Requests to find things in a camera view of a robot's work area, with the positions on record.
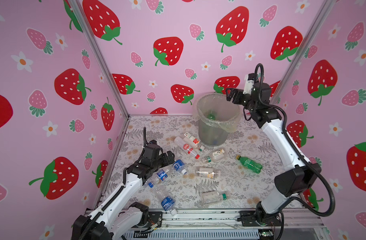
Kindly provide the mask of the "clear bottle blue label white cap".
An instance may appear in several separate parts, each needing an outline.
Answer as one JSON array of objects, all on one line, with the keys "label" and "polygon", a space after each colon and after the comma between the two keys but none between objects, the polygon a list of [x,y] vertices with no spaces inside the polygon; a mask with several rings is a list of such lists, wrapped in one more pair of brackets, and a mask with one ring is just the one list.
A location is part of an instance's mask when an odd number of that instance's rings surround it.
[{"label": "clear bottle blue label white cap", "polygon": [[182,160],[176,160],[173,164],[173,168],[175,171],[181,173],[182,175],[187,174],[185,163]]}]

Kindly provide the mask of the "green Sprite bottle yellow cap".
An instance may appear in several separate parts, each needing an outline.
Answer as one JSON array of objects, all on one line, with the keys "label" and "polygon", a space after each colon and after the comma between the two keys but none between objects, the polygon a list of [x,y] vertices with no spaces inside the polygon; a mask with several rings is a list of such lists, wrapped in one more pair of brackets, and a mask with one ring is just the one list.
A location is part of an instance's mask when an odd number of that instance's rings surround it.
[{"label": "green Sprite bottle yellow cap", "polygon": [[216,120],[217,113],[214,113],[212,111],[207,113],[207,118],[210,120],[210,124],[207,124],[207,138],[208,141],[212,142],[216,139],[217,134],[217,127],[213,126],[213,121]]}]

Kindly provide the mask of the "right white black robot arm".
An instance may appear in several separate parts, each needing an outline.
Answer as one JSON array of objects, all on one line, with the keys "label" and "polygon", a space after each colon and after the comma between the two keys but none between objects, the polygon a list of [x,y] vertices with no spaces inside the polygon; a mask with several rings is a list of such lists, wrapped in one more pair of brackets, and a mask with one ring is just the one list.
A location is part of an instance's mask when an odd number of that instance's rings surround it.
[{"label": "right white black robot arm", "polygon": [[[255,83],[249,92],[235,88],[227,88],[225,92],[228,101],[241,105],[244,110],[250,112],[250,118],[276,148],[284,167],[284,173],[274,178],[274,189],[267,198],[257,204],[255,213],[247,217],[247,220],[268,224],[292,201],[298,201],[317,216],[330,216],[336,207],[333,191],[321,175],[321,167],[311,163],[290,137],[286,130],[287,115],[284,110],[269,103],[270,86]],[[296,194],[311,188],[317,179],[320,179],[326,187],[330,200],[330,205],[324,212],[316,211],[301,198],[296,197]]]}]

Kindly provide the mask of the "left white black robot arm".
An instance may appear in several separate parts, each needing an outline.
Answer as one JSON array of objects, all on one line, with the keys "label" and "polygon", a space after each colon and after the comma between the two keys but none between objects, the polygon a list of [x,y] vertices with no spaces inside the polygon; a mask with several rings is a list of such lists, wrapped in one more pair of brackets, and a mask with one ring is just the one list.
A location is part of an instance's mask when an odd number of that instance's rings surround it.
[{"label": "left white black robot arm", "polygon": [[123,182],[88,216],[73,224],[72,240],[119,240],[131,227],[148,222],[148,207],[135,203],[123,210],[129,199],[159,169],[172,165],[175,154],[163,152],[155,140],[144,143],[140,157],[124,169]]}]

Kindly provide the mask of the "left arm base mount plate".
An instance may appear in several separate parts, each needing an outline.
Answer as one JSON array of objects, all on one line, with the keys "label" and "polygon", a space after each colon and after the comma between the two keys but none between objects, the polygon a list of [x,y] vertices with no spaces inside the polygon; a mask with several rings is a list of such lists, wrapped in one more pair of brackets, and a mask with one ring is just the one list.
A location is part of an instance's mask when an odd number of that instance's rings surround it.
[{"label": "left arm base mount plate", "polygon": [[151,211],[147,217],[142,218],[141,222],[134,225],[134,228],[148,229],[153,225],[157,225],[157,228],[162,226],[163,212]]}]

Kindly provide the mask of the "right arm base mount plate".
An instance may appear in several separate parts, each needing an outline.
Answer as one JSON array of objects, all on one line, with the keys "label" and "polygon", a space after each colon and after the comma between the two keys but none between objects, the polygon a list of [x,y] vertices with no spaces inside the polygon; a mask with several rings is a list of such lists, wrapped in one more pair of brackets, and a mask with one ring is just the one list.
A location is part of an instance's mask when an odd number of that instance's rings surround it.
[{"label": "right arm base mount plate", "polygon": [[281,219],[278,214],[266,214],[265,212],[257,211],[240,211],[240,216],[237,218],[244,227],[279,227]]}]

